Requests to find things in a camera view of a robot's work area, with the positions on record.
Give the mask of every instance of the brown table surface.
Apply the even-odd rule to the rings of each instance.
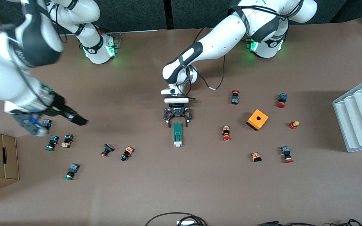
[[[48,136],[28,135],[3,113],[0,132],[16,136],[20,181],[0,189],[0,225],[144,225],[172,211],[193,213],[213,226],[250,226],[278,220],[321,225],[362,222],[362,153],[347,153],[332,101],[362,82],[362,19],[292,26],[272,59],[247,53],[240,43],[226,57],[217,91],[199,79],[190,96],[193,119],[184,146],[162,118],[163,66],[192,43],[197,30],[126,33],[118,58],[94,65],[69,37],[59,63],[32,71],[89,120],[79,127],[53,117],[50,135],[75,135],[70,149],[44,150]],[[194,64],[211,86],[222,59]],[[230,104],[231,90],[240,103]],[[277,96],[287,93],[284,109]],[[255,132],[255,109],[269,116]],[[299,120],[297,130],[287,124]],[[231,141],[221,136],[231,127]],[[100,153],[110,143],[115,152]],[[120,160],[127,146],[135,153]],[[283,163],[290,146],[293,163]],[[253,163],[250,154],[263,158]],[[81,165],[73,181],[64,176]],[[152,225],[175,225],[182,216]]]

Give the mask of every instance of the teal rectangular object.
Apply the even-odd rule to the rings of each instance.
[[[181,123],[174,123],[174,145],[176,147],[180,147],[182,145],[182,124]]]

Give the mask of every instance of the black acoustic panel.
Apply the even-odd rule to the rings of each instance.
[[[318,10],[306,24],[329,23],[347,0],[315,1],[318,3]],[[174,28],[201,28],[218,12],[227,8],[229,4],[230,0],[172,0]],[[222,13],[219,17],[214,18],[207,27],[216,26],[226,16],[227,13]]]
[[[331,23],[340,23],[362,17],[362,0],[348,0]]]
[[[0,22],[2,24],[19,25],[24,21],[22,15],[22,5],[20,3],[12,3],[0,0]]]
[[[212,21],[207,27],[215,27],[227,16],[227,11],[215,16],[221,10],[227,9],[229,4],[230,0],[171,0],[174,28],[201,28],[210,19]]]
[[[108,30],[136,31],[167,28],[162,0],[96,0],[96,3],[100,7],[100,19],[96,25]],[[19,25],[23,20],[20,3],[0,0],[2,23]]]

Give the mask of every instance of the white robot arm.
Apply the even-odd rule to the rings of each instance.
[[[314,0],[241,0],[237,6],[209,34],[165,65],[162,75],[169,86],[161,94],[170,95],[165,103],[189,102],[184,85],[197,79],[197,70],[191,66],[195,61],[224,56],[245,35],[253,41],[251,51],[260,57],[273,57],[287,33],[288,19],[305,23],[317,9]]]
[[[25,21],[17,27],[6,25],[0,32],[0,100],[5,101],[4,111],[36,136],[48,133],[37,121],[42,115],[62,115],[85,125],[87,120],[66,106],[62,96],[30,75],[30,68],[56,63],[63,47],[44,1],[21,3]]]
[[[99,34],[92,24],[100,17],[100,9],[95,1],[53,0],[46,6],[50,18],[79,39],[90,61],[101,64],[115,57],[118,40],[106,34]]]

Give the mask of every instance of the orange block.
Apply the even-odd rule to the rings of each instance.
[[[251,117],[247,120],[247,125],[253,128],[255,131],[258,131],[260,128],[262,128],[268,118],[269,117],[267,117],[267,115],[256,109]]]

